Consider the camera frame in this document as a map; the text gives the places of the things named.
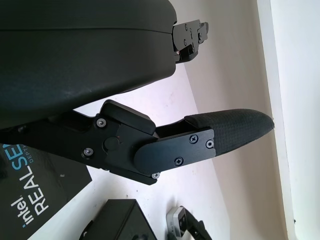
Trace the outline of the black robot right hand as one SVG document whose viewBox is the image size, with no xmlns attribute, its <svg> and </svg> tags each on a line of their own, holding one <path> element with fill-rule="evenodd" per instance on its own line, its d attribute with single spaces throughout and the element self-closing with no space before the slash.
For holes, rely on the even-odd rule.
<svg viewBox="0 0 320 240">
<path fill-rule="evenodd" d="M 198 221 L 186 208 L 178 214 L 178 226 L 181 236 L 185 232 L 189 232 L 194 240 L 212 240 L 207 232 L 204 222 Z"/>
</svg>

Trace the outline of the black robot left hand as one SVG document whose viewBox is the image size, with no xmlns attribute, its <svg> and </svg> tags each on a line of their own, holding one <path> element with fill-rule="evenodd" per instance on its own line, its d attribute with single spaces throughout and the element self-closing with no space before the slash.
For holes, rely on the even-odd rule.
<svg viewBox="0 0 320 240">
<path fill-rule="evenodd" d="M 146 185 L 269 133 L 252 109 L 163 126 L 110 99 L 173 75 L 208 38 L 168 0 L 3 0 L 0 141 L 23 144 Z"/>
</svg>

